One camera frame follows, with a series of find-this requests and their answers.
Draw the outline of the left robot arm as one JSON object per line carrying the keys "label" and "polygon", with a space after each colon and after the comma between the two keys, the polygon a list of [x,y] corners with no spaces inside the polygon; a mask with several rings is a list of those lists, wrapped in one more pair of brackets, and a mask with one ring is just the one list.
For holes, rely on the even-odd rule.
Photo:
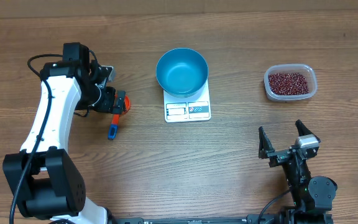
{"label": "left robot arm", "polygon": [[10,212],[50,223],[114,223],[108,208],[87,197],[85,181],[68,155],[74,116],[111,114],[108,138],[116,137],[119,118],[131,103],[124,91],[110,86],[114,67],[100,65],[92,50],[72,42],[36,74],[42,93],[34,123],[20,151],[2,163],[13,194]]}

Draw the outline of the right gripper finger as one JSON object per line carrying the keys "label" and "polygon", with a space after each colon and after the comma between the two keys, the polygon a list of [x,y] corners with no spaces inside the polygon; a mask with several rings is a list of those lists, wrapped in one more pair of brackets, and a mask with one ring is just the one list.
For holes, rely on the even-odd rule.
{"label": "right gripper finger", "polygon": [[299,136],[307,136],[312,134],[312,132],[301,122],[300,119],[296,120],[295,126]]}
{"label": "right gripper finger", "polygon": [[266,159],[269,157],[268,154],[273,152],[275,149],[261,126],[259,128],[259,158]]}

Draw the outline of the red scoop with blue handle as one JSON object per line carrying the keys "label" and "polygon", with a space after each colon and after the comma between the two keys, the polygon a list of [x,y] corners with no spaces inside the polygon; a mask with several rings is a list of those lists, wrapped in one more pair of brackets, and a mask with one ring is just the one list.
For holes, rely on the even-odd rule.
{"label": "red scoop with blue handle", "polygon": [[121,116],[124,116],[131,108],[131,101],[128,96],[125,96],[124,98],[124,109],[121,114],[114,114],[112,117],[111,125],[108,132],[108,139],[113,140],[116,137],[118,124],[119,124],[119,118]]}

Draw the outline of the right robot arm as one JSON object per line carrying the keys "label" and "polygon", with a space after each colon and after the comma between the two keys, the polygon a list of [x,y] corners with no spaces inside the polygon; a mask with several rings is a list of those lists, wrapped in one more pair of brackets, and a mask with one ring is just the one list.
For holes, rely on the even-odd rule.
{"label": "right robot arm", "polygon": [[[332,223],[328,212],[333,208],[337,183],[329,177],[312,176],[307,160],[314,158],[321,140],[302,122],[295,126],[298,137],[288,149],[277,151],[263,127],[259,128],[259,158],[268,159],[270,167],[281,166],[288,190],[272,199],[259,213],[257,223]],[[267,214],[267,209],[286,194],[291,194],[292,207],[283,207],[277,214]]]}

